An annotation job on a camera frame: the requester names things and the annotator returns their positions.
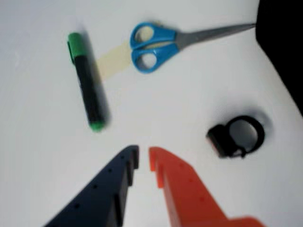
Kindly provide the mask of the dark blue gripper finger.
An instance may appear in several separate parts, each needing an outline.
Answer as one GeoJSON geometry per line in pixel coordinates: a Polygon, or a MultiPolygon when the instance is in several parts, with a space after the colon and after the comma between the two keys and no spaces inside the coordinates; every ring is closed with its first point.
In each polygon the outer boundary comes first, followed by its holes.
{"type": "Polygon", "coordinates": [[[121,227],[138,167],[139,147],[124,148],[46,226],[121,227]]]}

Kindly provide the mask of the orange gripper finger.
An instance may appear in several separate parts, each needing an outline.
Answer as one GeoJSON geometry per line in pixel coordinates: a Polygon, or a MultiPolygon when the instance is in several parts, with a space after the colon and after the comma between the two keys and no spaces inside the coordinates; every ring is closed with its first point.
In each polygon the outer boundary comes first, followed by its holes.
{"type": "Polygon", "coordinates": [[[194,168],[160,148],[149,149],[150,168],[157,185],[164,191],[170,223],[173,227],[261,227],[252,217],[226,217],[194,168]]]}

